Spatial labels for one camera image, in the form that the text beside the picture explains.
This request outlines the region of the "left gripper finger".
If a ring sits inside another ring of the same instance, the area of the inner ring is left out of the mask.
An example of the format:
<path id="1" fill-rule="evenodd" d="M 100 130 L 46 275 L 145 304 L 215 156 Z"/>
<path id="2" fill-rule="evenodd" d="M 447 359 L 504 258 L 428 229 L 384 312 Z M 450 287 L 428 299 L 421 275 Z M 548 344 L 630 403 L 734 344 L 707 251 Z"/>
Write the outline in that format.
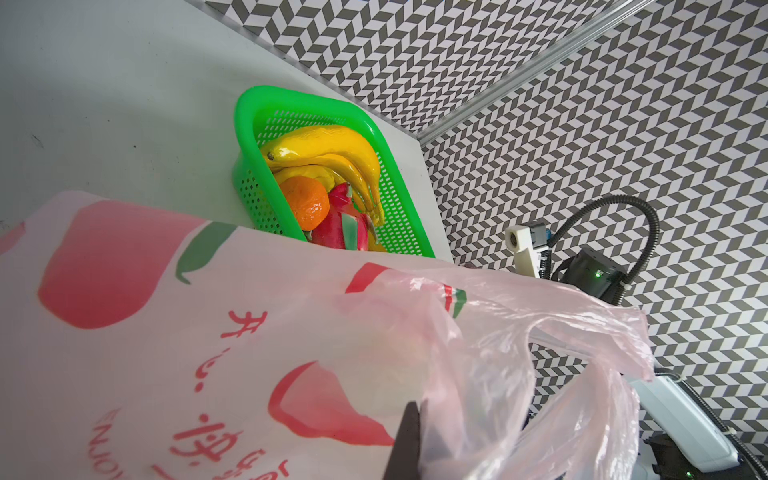
<path id="1" fill-rule="evenodd" d="M 420 480 L 421 443 L 420 410 L 415 401 L 404 410 L 400 426 L 387 462 L 383 480 Z"/>

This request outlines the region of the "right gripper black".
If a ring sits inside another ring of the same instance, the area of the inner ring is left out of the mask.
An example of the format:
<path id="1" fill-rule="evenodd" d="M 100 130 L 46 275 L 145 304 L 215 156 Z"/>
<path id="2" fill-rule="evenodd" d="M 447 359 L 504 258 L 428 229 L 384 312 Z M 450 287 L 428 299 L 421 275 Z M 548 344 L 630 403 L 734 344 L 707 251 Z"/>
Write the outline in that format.
<path id="1" fill-rule="evenodd" d="M 627 270 L 606 255 L 584 246 L 554 270 L 554 280 L 576 287 L 606 303 L 613 303 Z"/>

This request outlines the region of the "pink fake dragon fruit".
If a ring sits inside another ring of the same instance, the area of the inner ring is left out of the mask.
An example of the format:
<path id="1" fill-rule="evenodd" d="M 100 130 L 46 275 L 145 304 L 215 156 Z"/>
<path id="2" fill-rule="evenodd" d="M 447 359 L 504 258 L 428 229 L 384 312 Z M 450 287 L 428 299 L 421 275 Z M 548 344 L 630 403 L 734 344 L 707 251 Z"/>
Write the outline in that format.
<path id="1" fill-rule="evenodd" d="M 368 251 L 369 217 L 353 206 L 350 185 L 335 186 L 328 197 L 329 212 L 309 233 L 309 241 L 333 249 Z"/>

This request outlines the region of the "pink plastic bag peach print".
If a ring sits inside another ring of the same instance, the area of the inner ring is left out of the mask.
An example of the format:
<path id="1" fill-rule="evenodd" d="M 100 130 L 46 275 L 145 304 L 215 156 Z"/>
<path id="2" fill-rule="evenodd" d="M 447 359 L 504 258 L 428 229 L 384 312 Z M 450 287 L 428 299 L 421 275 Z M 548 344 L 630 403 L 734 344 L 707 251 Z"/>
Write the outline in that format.
<path id="1" fill-rule="evenodd" d="M 5 479 L 627 479 L 645 315 L 64 192 L 1 239 Z"/>

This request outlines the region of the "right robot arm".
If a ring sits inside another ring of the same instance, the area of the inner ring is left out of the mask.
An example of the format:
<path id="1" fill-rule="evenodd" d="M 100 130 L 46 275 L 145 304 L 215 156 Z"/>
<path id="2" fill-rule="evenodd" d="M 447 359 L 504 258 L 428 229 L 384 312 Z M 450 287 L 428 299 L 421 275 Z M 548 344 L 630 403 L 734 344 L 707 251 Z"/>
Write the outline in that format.
<path id="1" fill-rule="evenodd" d="M 628 286 L 626 269 L 597 251 L 581 251 L 552 266 L 542 254 L 542 275 L 613 302 Z M 660 366 L 650 382 L 634 380 L 640 406 L 661 432 L 640 442 L 633 479 L 765 479 L 767 467 L 726 426 L 684 377 Z"/>

